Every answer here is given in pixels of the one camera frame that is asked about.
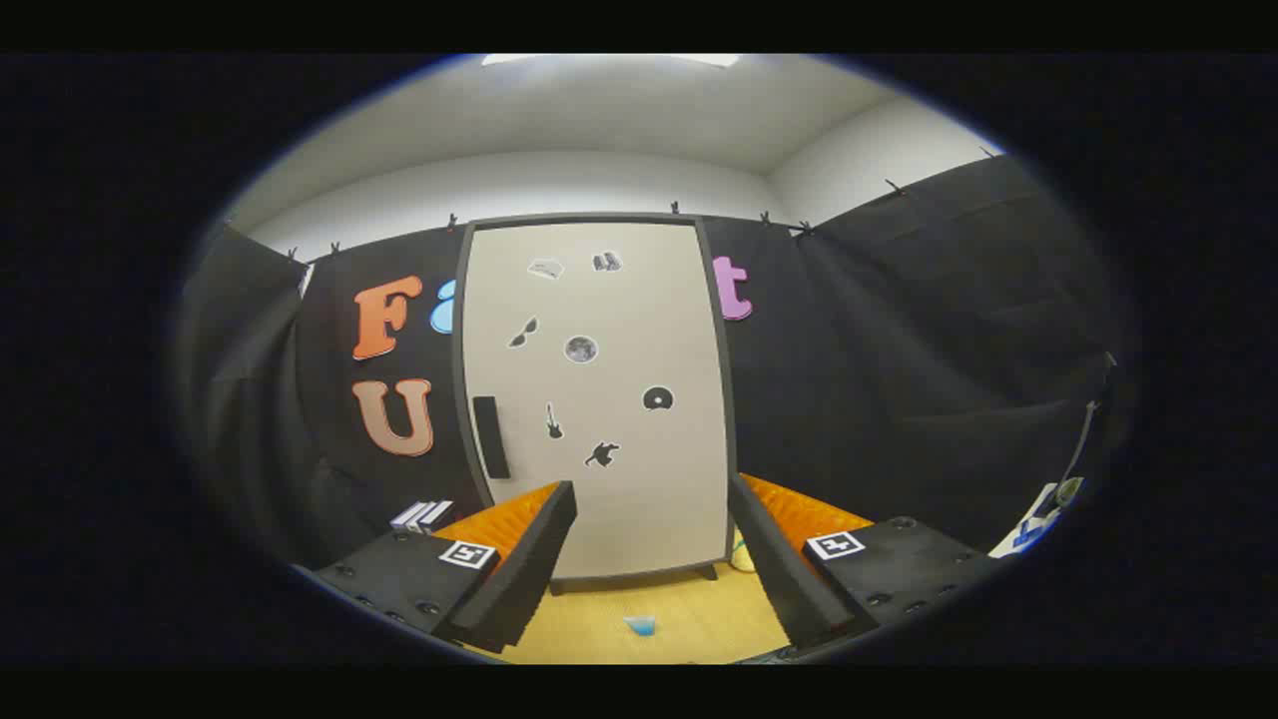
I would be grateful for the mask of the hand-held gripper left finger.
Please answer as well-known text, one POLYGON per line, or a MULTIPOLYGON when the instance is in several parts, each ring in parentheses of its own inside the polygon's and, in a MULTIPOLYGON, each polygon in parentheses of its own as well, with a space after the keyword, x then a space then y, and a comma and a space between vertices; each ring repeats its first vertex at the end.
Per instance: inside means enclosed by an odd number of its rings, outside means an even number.
POLYGON ((552 481, 449 526, 392 529, 314 570, 314 585, 412 636, 502 653, 537 613, 576 513, 573 483, 552 481))

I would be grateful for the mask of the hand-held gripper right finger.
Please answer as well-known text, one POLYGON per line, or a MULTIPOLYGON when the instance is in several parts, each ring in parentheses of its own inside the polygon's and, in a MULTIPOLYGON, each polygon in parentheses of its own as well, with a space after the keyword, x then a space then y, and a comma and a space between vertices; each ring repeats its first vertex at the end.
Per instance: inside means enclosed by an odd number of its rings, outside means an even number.
POLYGON ((728 510, 799 651, 921 619, 1002 567, 921 520, 863 518, 745 473, 728 478, 728 510))

